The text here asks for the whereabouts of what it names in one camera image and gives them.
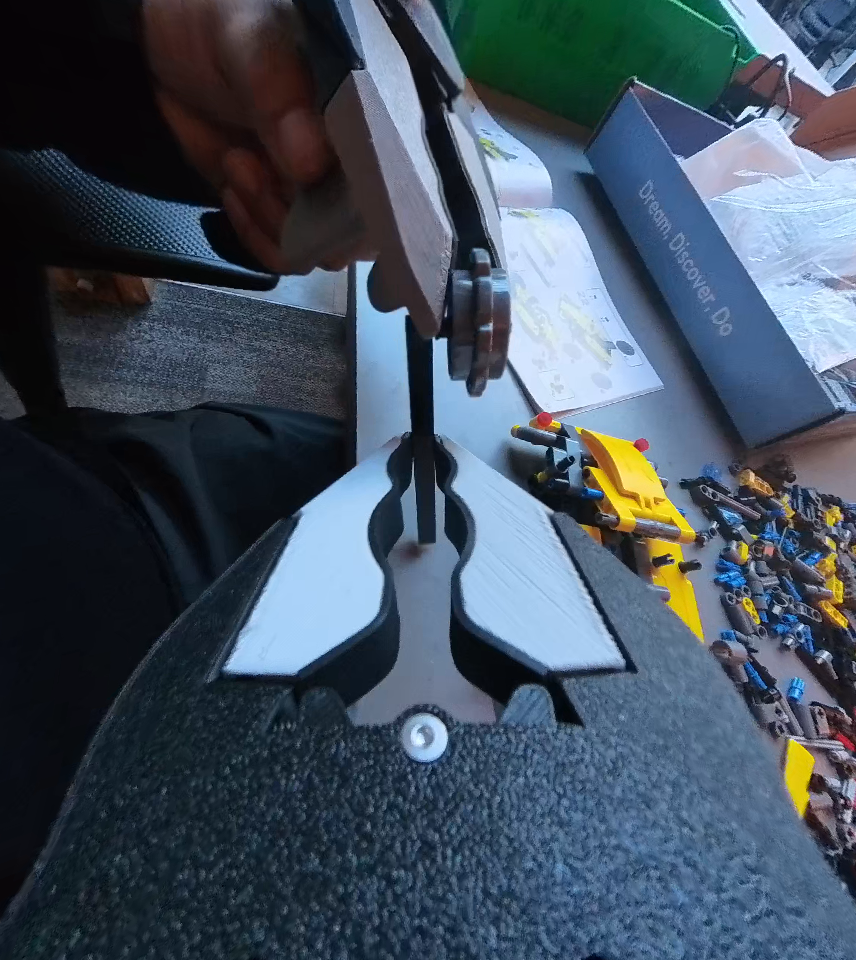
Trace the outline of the dark blue cardboard kit box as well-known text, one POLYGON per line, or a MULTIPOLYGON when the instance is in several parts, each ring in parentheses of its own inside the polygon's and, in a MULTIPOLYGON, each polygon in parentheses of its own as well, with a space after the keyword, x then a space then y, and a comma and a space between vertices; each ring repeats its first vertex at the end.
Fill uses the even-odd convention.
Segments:
POLYGON ((855 436, 854 395, 806 365, 683 171, 729 131, 631 78, 585 156, 743 447, 855 436))

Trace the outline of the clear plastic bags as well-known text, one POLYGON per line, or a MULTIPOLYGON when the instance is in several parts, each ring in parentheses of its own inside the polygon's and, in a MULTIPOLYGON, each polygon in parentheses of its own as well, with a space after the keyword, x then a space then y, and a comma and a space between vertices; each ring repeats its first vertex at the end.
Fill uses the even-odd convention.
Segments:
POLYGON ((856 157, 759 119, 680 165, 807 366, 856 393, 856 157))

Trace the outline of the pile of small brick parts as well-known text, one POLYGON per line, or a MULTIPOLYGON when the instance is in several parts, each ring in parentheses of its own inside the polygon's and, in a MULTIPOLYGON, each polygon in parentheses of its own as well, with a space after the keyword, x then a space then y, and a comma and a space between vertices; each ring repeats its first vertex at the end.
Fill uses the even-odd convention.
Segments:
POLYGON ((856 899, 856 503, 800 485, 786 457, 730 473, 679 483, 723 540, 714 652, 745 657, 729 675, 782 759, 789 738, 814 755, 803 820, 856 899))

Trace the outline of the long black holed beam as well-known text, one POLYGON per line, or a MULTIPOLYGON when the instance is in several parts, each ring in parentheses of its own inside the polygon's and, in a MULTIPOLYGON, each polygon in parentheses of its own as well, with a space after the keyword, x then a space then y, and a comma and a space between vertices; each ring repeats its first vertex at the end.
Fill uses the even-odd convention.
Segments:
POLYGON ((436 461, 434 424, 434 341, 418 332, 406 317, 406 356, 410 401, 412 486, 418 542, 434 545, 436 521, 436 461))

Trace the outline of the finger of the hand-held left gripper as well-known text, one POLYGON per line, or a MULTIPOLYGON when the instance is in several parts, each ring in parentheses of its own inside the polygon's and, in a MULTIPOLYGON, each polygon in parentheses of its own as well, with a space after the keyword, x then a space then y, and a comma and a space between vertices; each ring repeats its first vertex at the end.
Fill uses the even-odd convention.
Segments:
POLYGON ((454 268, 467 270, 474 250, 495 269, 505 249, 494 185, 463 98, 440 98, 428 109, 428 143, 456 239, 454 268))
POLYGON ((436 338, 455 240, 412 76, 379 82, 371 70, 352 71, 325 122, 375 251, 372 303, 406 309, 422 338, 436 338))

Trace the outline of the black gear wheel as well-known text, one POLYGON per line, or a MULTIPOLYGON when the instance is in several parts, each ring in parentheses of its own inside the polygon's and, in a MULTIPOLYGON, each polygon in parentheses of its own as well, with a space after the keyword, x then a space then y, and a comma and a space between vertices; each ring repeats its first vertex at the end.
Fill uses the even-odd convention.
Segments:
POLYGON ((449 276, 440 337, 447 342, 449 377, 473 399, 500 379, 508 361, 512 328, 511 283, 488 250, 471 249, 465 269, 449 276))

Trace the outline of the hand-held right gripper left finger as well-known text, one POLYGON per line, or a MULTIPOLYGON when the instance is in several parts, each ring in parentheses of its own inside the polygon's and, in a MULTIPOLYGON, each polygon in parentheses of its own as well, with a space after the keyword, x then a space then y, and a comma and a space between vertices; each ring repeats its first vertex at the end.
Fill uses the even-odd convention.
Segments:
POLYGON ((387 559, 404 518, 410 437, 387 441, 316 496, 293 528, 221 667, 231 679, 311 679, 352 647, 373 649, 361 679, 383 679, 398 656, 395 587, 387 559))

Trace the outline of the yellow toy brick vehicle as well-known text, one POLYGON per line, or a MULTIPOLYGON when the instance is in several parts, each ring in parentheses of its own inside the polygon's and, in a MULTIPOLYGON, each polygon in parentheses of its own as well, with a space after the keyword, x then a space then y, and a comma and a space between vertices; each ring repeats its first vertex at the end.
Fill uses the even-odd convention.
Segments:
POLYGON ((705 639, 690 574, 701 568, 685 548, 705 540, 666 491, 645 439, 614 438, 541 413, 510 430, 540 449, 543 465, 528 488, 614 555, 654 590, 699 640, 705 639))

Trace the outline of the yellow curved panel piece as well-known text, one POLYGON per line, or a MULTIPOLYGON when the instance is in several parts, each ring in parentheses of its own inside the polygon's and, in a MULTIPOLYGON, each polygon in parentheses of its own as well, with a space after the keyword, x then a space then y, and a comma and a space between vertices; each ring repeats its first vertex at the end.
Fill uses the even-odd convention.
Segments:
POLYGON ((815 766, 814 754, 800 740, 786 740, 782 758, 783 783, 800 819, 806 817, 809 808, 809 787, 815 766))

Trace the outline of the green plastic bin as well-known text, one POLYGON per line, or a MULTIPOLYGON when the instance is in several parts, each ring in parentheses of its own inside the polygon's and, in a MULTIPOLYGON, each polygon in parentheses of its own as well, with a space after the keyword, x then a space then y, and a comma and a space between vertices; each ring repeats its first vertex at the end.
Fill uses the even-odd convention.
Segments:
POLYGON ((434 6, 470 81, 587 127, 632 78, 704 111, 758 56, 722 2, 434 6))

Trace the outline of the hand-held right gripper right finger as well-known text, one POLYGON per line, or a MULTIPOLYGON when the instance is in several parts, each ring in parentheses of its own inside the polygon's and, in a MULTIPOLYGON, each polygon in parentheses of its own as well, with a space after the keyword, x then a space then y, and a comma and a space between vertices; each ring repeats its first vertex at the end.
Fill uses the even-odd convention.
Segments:
POLYGON ((620 673, 625 655, 554 511, 457 442, 435 438, 451 580, 451 652, 465 677, 620 673))

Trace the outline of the white instruction booklet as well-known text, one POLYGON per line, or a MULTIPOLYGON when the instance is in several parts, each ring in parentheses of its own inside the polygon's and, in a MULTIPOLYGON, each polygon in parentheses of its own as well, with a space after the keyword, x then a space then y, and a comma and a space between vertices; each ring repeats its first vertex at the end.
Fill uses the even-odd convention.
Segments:
POLYGON ((511 290, 509 364, 537 414, 644 397, 662 379, 626 327, 576 218, 555 206, 542 159, 466 99, 501 216, 511 290))

